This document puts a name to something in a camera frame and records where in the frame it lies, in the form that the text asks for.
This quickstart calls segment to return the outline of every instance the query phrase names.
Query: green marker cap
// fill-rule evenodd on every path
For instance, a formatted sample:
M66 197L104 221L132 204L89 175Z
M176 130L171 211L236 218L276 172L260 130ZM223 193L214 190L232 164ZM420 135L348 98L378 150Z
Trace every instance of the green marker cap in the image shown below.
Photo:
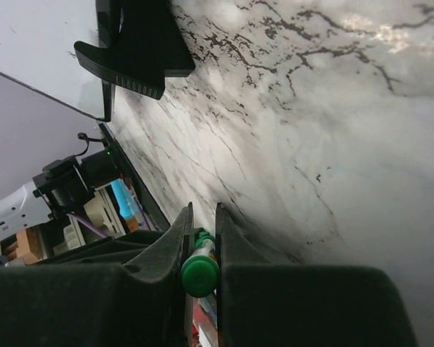
M211 258L197 255L189 258L182 267L182 284L195 298L209 295L217 286L220 270Z

